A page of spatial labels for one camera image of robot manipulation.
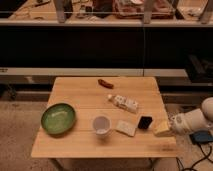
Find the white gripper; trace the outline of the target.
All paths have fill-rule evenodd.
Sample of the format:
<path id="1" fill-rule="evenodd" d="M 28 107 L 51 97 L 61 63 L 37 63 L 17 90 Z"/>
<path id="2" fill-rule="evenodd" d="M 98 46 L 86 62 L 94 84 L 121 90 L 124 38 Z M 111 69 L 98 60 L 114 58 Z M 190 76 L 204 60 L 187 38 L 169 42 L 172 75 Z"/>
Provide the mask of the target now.
<path id="1" fill-rule="evenodd" d="M 170 124 L 167 121 L 163 121 L 154 128 L 154 135 L 157 137 L 168 137 L 172 135 L 172 131 L 176 134 L 193 133 L 194 130 L 190 127 L 189 117 L 189 113 L 179 113 L 172 116 Z"/>

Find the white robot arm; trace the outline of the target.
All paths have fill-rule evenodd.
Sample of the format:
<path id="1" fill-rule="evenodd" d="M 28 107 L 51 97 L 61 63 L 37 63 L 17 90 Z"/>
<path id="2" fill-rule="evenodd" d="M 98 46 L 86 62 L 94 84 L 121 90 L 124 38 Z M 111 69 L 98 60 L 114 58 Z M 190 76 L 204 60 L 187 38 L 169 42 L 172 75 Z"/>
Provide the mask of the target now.
<path id="1" fill-rule="evenodd" d="M 213 97 L 206 98 L 199 108 L 178 113 L 154 129 L 157 137 L 191 134 L 213 129 Z"/>

